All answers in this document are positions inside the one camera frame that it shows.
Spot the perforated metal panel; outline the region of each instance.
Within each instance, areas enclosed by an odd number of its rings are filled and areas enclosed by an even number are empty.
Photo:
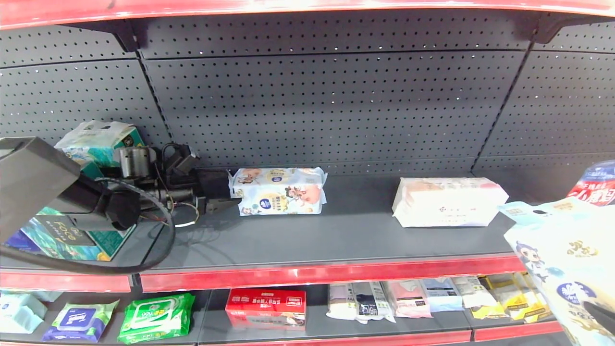
[[[135,22],[146,58],[526,49],[538,15],[412,9],[216,15]]]
[[[55,144],[83,121],[138,125],[155,145],[170,140],[136,60],[63,63],[0,70],[0,136]]]
[[[1,67],[134,57],[99,31],[59,25],[0,31]]]
[[[175,140],[208,166],[478,155],[521,52],[147,62]]]
[[[615,152],[615,55],[532,52],[483,156]]]
[[[550,43],[536,44],[534,50],[615,53],[615,22],[567,26]]]

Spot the upper shelf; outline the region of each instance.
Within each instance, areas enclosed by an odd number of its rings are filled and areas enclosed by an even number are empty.
[[[0,29],[177,15],[246,14],[365,9],[474,8],[544,10],[615,17],[612,0],[43,0],[0,2]]]

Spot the face tissue box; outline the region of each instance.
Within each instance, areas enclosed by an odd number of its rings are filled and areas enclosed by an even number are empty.
[[[242,168],[229,177],[239,215],[320,214],[327,202],[321,168]]]
[[[393,216],[402,227],[484,227],[507,199],[487,178],[401,178]]]
[[[31,294],[0,296],[0,333],[32,334],[47,308]]]

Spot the wire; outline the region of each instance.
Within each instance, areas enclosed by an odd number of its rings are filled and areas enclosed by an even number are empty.
[[[20,260],[22,262],[28,262],[35,265],[40,265],[42,267],[51,268],[54,270],[63,270],[66,272],[75,272],[82,274],[90,274],[90,275],[130,275],[143,272],[147,269],[153,268],[156,265],[159,265],[167,256],[171,253],[171,249],[173,249],[173,244],[175,242],[175,224],[173,223],[173,217],[169,210],[153,195],[141,190],[138,187],[134,187],[129,183],[125,183],[121,180],[114,178],[97,178],[97,182],[113,182],[123,187],[132,190],[134,192],[139,193],[141,196],[150,200],[154,205],[156,205],[164,215],[166,222],[169,225],[169,231],[171,233],[171,240],[167,242],[166,247],[162,251],[161,255],[156,257],[154,260],[150,260],[149,262],[145,262],[139,265],[128,265],[123,267],[107,267],[104,265],[94,265],[94,264],[85,264],[79,262],[73,262],[70,260],[64,259],[54,259],[53,257],[48,257],[46,255],[32,254],[29,252],[21,251],[15,249],[13,247],[9,247],[7,245],[0,246],[0,254],[6,257],[10,257],[16,260]]]

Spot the metal bracket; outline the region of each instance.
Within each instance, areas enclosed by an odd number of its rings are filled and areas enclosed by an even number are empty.
[[[548,44],[565,26],[608,22],[615,22],[615,18],[599,17],[597,15],[549,12],[539,18],[538,28],[534,35],[534,42],[538,44]]]
[[[132,26],[130,26],[130,23],[124,19],[107,20],[104,22],[70,23],[63,25],[113,34],[113,36],[117,39],[117,42],[126,53],[136,52],[138,49],[137,38]]]

